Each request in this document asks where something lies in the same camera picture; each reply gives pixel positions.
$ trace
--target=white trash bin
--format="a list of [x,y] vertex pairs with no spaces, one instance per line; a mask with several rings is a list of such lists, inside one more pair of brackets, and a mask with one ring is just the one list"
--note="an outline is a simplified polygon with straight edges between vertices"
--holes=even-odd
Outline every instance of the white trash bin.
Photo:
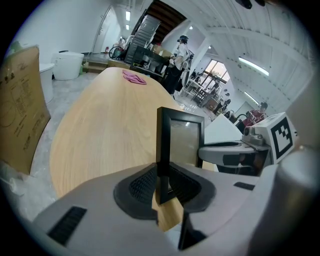
[[41,86],[44,95],[45,103],[49,103],[54,97],[54,91],[52,88],[52,72],[55,64],[43,64],[39,63]]
[[54,63],[54,78],[56,80],[77,78],[83,59],[84,55],[82,53],[72,51],[54,53],[51,59],[51,62]]

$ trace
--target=fluorescent light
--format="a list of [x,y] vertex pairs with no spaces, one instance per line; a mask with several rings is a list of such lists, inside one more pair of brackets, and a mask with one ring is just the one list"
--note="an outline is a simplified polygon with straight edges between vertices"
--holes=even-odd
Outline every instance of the fluorescent light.
[[256,101],[254,98],[252,98],[250,96],[250,94],[248,94],[246,91],[244,92],[251,100],[253,100],[255,102],[255,104],[259,105],[258,101]]
[[125,12],[125,19],[126,19],[127,21],[130,21],[130,11],[126,11],[126,12]]
[[265,71],[262,67],[259,67],[258,65],[244,59],[244,58],[241,58],[239,57],[239,61],[249,65],[250,67],[253,67],[254,69],[260,71],[261,73],[265,74],[266,76],[269,76],[269,72]]

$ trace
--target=light wood tabletop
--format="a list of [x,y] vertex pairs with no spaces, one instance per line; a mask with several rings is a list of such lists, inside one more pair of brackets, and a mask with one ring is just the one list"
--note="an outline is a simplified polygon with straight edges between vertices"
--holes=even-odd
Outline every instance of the light wood tabletop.
[[[59,124],[50,152],[58,197],[90,179],[155,162],[157,109],[182,111],[157,81],[130,70],[147,82],[131,83],[122,70],[109,67],[99,74]],[[176,198],[159,206],[153,197],[152,208],[163,231],[182,220]]]

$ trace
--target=pink cloth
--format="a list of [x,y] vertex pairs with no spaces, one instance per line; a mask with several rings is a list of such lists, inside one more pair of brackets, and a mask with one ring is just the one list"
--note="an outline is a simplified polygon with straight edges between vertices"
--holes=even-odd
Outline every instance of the pink cloth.
[[143,80],[141,77],[137,76],[136,74],[132,74],[126,70],[122,70],[122,73],[123,73],[124,79],[130,81],[131,83],[139,84],[139,85],[147,84],[145,80]]

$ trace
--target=black picture frame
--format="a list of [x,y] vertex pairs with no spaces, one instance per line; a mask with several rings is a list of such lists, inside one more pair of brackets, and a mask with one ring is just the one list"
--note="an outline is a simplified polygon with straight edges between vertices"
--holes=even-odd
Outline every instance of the black picture frame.
[[[171,120],[196,123],[199,125],[199,148],[205,144],[205,118],[203,116],[186,113],[183,111],[159,107],[156,119],[156,163],[157,183],[155,199],[158,204],[163,204],[175,197],[172,190],[169,190],[169,163],[170,163],[170,139]],[[202,168],[203,160],[198,157],[196,167]]]

